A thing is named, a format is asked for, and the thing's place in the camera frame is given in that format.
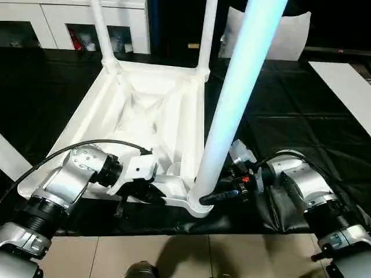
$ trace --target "cabinet door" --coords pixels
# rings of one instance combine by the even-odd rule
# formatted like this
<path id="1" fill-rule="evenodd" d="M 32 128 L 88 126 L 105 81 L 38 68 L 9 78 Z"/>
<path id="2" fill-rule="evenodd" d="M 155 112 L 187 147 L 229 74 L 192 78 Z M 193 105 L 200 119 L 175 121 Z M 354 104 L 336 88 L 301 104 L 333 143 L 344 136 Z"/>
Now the cabinet door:
<path id="1" fill-rule="evenodd" d="M 1 46 L 57 48 L 39 4 L 0 3 L 0 41 Z"/>
<path id="2" fill-rule="evenodd" d="M 59 49 L 75 49 L 69 26 L 94 25 L 90 6 L 41 5 Z M 144 9 L 103 7 L 105 23 L 110 27 L 128 27 L 134 53 L 150 53 L 150 40 Z"/>

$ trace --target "black tarp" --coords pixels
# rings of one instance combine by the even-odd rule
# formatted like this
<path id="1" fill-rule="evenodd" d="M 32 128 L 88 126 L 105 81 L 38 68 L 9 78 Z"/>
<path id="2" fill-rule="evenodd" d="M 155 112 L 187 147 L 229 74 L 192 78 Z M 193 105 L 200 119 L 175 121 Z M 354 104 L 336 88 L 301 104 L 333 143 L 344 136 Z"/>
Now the black tarp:
<path id="1" fill-rule="evenodd" d="M 101 69 L 100 55 L 67 50 L 0 50 L 0 132 L 32 164 L 56 141 Z M 165 63 L 150 56 L 127 60 Z M 219 60 L 205 85 L 207 136 L 228 60 Z M 306 62 L 266 61 L 236 138 L 258 157 L 296 149 L 341 180 L 335 188 L 353 207 L 371 214 L 371 140 L 341 101 Z M 0 175 L 2 189 L 11 181 Z M 22 200 L 13 192 L 2 204 L 1 219 Z M 216 206 L 203 219 L 185 209 L 127 203 L 116 219 L 117 202 L 82 199 L 60 230 L 67 235 L 154 235 L 181 233 L 308 232 L 285 191 L 270 186 L 247 204 Z"/>

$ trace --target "white cabinet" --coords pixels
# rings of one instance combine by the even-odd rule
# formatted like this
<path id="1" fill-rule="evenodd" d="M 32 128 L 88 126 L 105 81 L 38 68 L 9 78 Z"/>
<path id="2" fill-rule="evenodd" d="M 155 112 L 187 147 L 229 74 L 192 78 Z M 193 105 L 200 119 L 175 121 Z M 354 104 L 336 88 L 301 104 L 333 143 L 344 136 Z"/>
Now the white cabinet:
<path id="1" fill-rule="evenodd" d="M 101 0 L 102 7 L 145 9 L 147 0 Z M 52 5 L 90 6 L 90 0 L 0 0 L 3 3 L 31 3 Z"/>
<path id="2" fill-rule="evenodd" d="M 94 24 L 90 6 L 42 4 L 41 8 L 59 49 L 75 49 L 68 24 Z M 150 53 L 145 9 L 103 7 L 103 16 L 108 26 L 129 27 L 134 53 Z"/>
<path id="3" fill-rule="evenodd" d="M 57 48 L 52 32 L 38 4 L 30 3 L 0 3 L 0 30 L 5 35 L 7 22 L 30 23 L 40 47 Z"/>

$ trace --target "white panel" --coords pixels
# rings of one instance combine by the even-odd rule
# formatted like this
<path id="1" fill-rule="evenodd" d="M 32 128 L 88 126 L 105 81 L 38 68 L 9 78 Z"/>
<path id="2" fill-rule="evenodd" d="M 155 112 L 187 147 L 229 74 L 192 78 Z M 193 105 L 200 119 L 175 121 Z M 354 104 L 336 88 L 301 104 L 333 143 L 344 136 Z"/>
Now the white panel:
<path id="1" fill-rule="evenodd" d="M 40 5 L 0 3 L 0 21 L 29 21 L 42 48 L 57 48 Z"/>
<path id="2" fill-rule="evenodd" d="M 15 181 L 31 167 L 32 165 L 0 134 L 0 170 Z"/>
<path id="3" fill-rule="evenodd" d="M 87 6 L 41 5 L 59 49 L 74 49 L 66 24 L 94 24 Z M 111 26 L 130 27 L 135 53 L 149 53 L 146 14 L 141 9 L 103 8 L 104 21 Z"/>
<path id="4" fill-rule="evenodd" d="M 349 64 L 310 62 L 310 65 L 371 135 L 371 85 Z"/>

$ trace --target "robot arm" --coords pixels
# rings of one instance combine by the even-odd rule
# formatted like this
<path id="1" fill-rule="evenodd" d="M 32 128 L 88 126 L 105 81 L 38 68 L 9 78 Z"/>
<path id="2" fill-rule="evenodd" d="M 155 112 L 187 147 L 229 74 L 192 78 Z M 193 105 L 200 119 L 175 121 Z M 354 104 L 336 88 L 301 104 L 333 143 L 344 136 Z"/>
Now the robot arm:
<path id="1" fill-rule="evenodd" d="M 326 268 L 331 278 L 369 277 L 371 236 L 357 222 L 354 213 L 336 196 L 319 173 L 320 169 L 315 170 L 296 151 L 281 153 L 276 153 L 274 158 L 252 171 L 257 165 L 252 152 L 239 140 L 233 143 L 230 155 L 235 166 L 230 172 L 240 199 L 246 200 L 249 197 L 246 194 L 243 196 L 244 190 L 241 188 L 247 188 L 247 194 L 252 190 L 261 192 L 260 182 L 284 187 L 298 213 L 303 215 L 318 238 L 322 252 L 312 256 L 312 260 L 333 259 Z M 226 196 L 223 194 L 205 196 L 200 202 L 219 200 L 220 196 Z"/>
<path id="2" fill-rule="evenodd" d="M 149 167 L 138 171 L 144 161 Z M 121 165 L 116 156 L 92 145 L 72 149 L 63 165 L 54 169 L 33 192 L 17 217 L 0 227 L 0 278 L 43 277 L 42 270 L 30 259 L 45 256 L 53 235 L 88 183 L 108 187 L 120 182 L 116 191 L 123 191 L 120 187 L 126 182 L 151 181 L 155 170 L 152 155 L 133 157 Z"/>
<path id="3" fill-rule="evenodd" d="M 267 166 L 318 238 L 322 252 L 312 260 L 333 259 L 326 268 L 330 277 L 368 277 L 371 236 L 324 178 L 307 163 L 290 156 L 278 156 Z"/>

